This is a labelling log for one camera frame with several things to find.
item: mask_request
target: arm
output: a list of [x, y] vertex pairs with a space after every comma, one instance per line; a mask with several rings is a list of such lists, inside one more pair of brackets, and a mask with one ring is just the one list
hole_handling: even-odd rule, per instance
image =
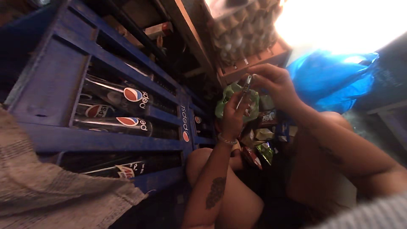
[[[243, 113], [248, 105], [241, 104], [238, 110], [235, 110], [239, 95], [233, 94], [223, 110], [222, 137], [232, 142], [242, 129]], [[232, 145], [222, 141], [216, 144], [192, 189], [182, 228], [214, 228], [225, 191], [231, 149]]]
[[369, 195], [407, 190], [407, 170], [403, 166], [369, 141], [304, 104], [286, 70], [264, 64], [249, 71], [259, 74], [254, 78], [255, 84], [265, 88], [276, 107], [318, 141], [320, 150], [359, 190]]

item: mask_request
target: hand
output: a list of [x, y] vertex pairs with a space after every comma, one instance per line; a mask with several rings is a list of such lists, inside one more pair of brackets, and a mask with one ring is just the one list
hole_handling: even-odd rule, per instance
[[246, 96], [236, 110], [241, 95], [242, 92], [234, 93], [223, 108], [222, 137], [228, 141], [235, 141], [242, 131], [243, 114], [249, 107], [249, 98]]
[[271, 64], [260, 64], [248, 68], [247, 72], [257, 74], [253, 76], [252, 89], [267, 90], [276, 108], [289, 113], [290, 109], [302, 103], [287, 70]]

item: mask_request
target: bracelet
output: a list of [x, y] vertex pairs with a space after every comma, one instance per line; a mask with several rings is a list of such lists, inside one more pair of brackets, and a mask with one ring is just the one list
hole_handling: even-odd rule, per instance
[[221, 136], [221, 134], [222, 134], [222, 133], [218, 134], [218, 138], [219, 138], [219, 140], [221, 140], [222, 142], [224, 142], [224, 143], [226, 143], [226, 144], [229, 144], [229, 145], [235, 145], [235, 144], [237, 144], [237, 140], [236, 140], [236, 139], [235, 139], [234, 141], [228, 141], [228, 140], [224, 139], [224, 138]]

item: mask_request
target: green plastic bag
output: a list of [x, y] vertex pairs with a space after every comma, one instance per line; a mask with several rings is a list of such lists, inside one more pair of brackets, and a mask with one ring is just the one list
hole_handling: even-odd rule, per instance
[[[242, 87], [236, 83], [232, 83], [229, 86], [227, 86], [223, 90], [223, 98], [218, 101], [218, 104], [216, 105], [215, 108], [215, 115], [218, 118], [223, 118], [223, 108], [225, 107], [225, 104], [229, 101], [229, 99], [232, 97], [233, 93], [239, 92], [242, 90]], [[255, 120], [258, 116], [258, 103], [259, 103], [259, 95], [256, 91], [250, 89], [250, 100], [252, 101], [250, 104], [249, 108], [249, 116], [243, 116], [243, 122], [247, 123], [251, 120]]]

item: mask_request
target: knee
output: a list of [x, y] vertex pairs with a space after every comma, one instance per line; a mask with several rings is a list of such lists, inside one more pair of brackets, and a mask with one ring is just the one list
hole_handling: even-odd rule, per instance
[[186, 160], [186, 176], [191, 185], [195, 184], [211, 152], [212, 149], [210, 148], [201, 148], [194, 150], [188, 155]]
[[339, 113], [332, 112], [332, 111], [324, 111], [324, 112], [321, 112], [321, 114], [324, 117], [328, 118], [329, 120], [339, 124], [340, 126], [353, 131], [352, 125]]

